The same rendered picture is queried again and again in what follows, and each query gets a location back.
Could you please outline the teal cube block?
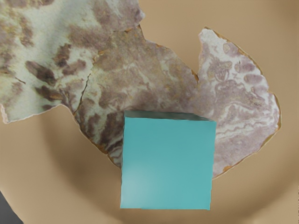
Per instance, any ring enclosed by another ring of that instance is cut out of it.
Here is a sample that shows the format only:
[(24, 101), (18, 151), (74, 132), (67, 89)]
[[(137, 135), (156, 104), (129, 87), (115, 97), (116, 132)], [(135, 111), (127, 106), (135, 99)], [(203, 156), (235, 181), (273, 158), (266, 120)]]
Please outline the teal cube block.
[(126, 111), (120, 207), (210, 210), (215, 133), (192, 113)]

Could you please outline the tan plate with mottled pattern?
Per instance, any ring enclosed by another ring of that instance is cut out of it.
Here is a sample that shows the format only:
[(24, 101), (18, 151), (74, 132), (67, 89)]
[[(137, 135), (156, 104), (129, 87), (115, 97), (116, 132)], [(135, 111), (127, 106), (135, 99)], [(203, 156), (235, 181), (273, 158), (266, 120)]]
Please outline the tan plate with mottled pattern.
[[(210, 210), (121, 209), (125, 110), (217, 122)], [(0, 192), (23, 224), (299, 224), (299, 0), (0, 0)]]

